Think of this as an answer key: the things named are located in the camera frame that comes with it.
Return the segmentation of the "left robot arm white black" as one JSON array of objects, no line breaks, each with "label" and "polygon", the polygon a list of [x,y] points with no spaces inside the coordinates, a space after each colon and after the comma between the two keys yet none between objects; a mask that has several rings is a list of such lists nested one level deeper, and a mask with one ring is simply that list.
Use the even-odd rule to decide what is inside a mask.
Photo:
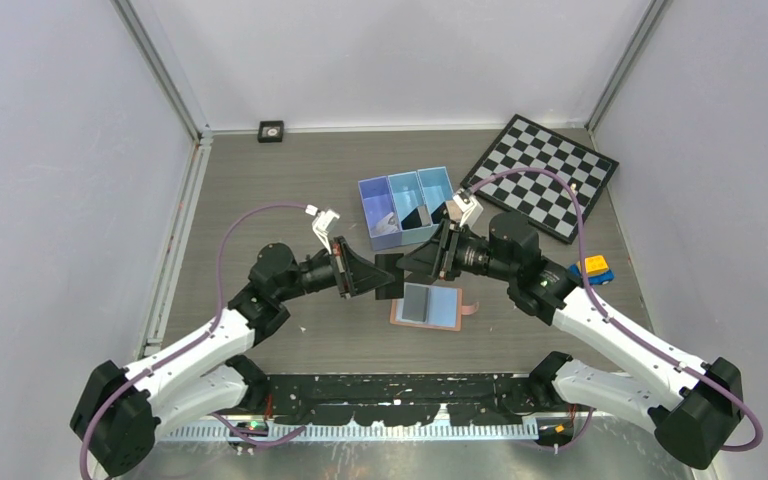
[{"label": "left robot arm white black", "polygon": [[91,371],[69,422],[81,441],[81,477],[89,478],[91,460],[111,477],[131,471],[159,438],[200,416],[258,412],[265,378],[244,354],[286,322],[287,301],[330,288],[352,298],[394,281],[341,236],[302,261],[283,243],[264,246],[247,284],[218,301],[206,324],[146,358],[125,366],[106,360]]}]

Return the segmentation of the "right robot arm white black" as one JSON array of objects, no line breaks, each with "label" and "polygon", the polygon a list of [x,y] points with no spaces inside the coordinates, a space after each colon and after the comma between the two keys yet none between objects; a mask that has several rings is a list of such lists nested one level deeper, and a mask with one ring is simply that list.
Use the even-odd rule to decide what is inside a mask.
[{"label": "right robot arm white black", "polygon": [[593,407],[654,435],[661,447],[694,469],[726,450],[744,415],[742,375],[719,357],[706,362],[629,320],[580,276],[542,254],[539,234],[516,213],[502,213],[482,237],[444,220],[432,237],[398,260],[400,269],[430,280],[463,273],[499,280],[516,307],[599,351],[622,369],[605,372],[561,352],[529,375],[531,397],[544,410],[563,403]]}]

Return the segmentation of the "white credit card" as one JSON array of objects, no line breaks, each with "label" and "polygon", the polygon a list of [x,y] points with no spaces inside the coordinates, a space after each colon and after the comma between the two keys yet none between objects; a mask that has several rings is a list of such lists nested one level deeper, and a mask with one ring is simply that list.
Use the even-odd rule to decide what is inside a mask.
[{"label": "white credit card", "polygon": [[430,288],[421,284],[406,284],[402,303],[401,319],[407,322],[425,324],[428,319]]}]

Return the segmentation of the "brown leather card holder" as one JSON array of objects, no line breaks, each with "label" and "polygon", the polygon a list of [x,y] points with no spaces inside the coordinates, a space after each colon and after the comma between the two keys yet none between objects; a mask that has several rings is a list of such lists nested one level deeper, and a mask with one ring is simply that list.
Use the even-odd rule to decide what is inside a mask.
[{"label": "brown leather card holder", "polygon": [[474,315],[479,309],[479,302],[467,304],[464,302],[461,288],[426,285],[430,288],[428,319],[425,324],[403,321],[402,299],[392,301],[390,320],[391,325],[412,328],[459,332],[462,329],[462,319]]}]

